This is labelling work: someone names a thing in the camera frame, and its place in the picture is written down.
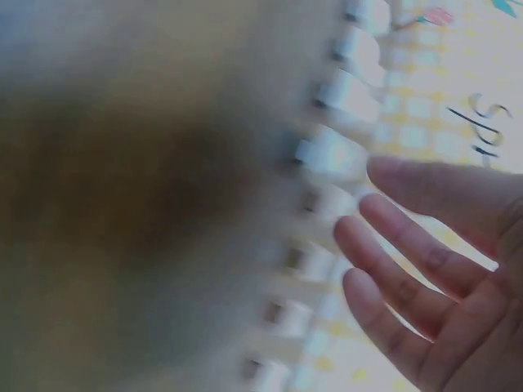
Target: blurry object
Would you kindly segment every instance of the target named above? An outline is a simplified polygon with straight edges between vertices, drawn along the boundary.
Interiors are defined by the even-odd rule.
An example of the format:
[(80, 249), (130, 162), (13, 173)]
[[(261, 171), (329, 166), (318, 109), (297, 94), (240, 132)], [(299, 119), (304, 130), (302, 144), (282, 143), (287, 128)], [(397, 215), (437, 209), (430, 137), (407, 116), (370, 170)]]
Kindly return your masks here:
[(289, 248), (287, 271), (304, 282), (325, 282), (333, 266), (334, 255), (314, 243)]
[(327, 121), (333, 128), (373, 126), (378, 120), (379, 103), (369, 87), (343, 69), (329, 73), (317, 101), (327, 110)]
[(384, 0), (346, 0), (346, 14), (373, 35), (387, 35), (391, 8)]
[(385, 69), (379, 65), (380, 48), (370, 33), (349, 25), (336, 41), (334, 55), (361, 81), (383, 87)]

